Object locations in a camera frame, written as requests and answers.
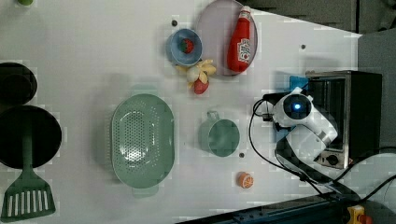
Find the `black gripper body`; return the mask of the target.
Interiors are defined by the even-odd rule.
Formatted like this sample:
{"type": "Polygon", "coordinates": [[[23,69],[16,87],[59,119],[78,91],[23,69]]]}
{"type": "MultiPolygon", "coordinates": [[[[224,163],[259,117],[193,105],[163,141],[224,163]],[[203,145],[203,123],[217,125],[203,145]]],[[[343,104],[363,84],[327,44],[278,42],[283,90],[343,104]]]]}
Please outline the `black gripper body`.
{"type": "Polygon", "coordinates": [[[264,94],[264,96],[262,97],[262,99],[266,103],[266,112],[262,115],[264,121],[273,120],[273,115],[275,114],[275,105],[286,95],[286,92],[264,94]]]}

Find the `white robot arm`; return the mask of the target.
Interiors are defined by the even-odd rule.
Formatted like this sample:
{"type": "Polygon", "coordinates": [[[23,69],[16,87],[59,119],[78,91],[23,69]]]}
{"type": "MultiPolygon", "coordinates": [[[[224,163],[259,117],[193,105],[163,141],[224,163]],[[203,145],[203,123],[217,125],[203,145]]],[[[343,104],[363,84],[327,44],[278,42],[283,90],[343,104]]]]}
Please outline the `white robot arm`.
{"type": "Polygon", "coordinates": [[[315,158],[338,136],[332,123],[313,105],[313,98],[296,87],[291,92],[265,94],[262,99],[273,105],[266,120],[271,120],[278,131],[290,132],[276,143],[276,159],[287,170],[308,182],[358,201],[359,195],[314,167],[315,158]]]}

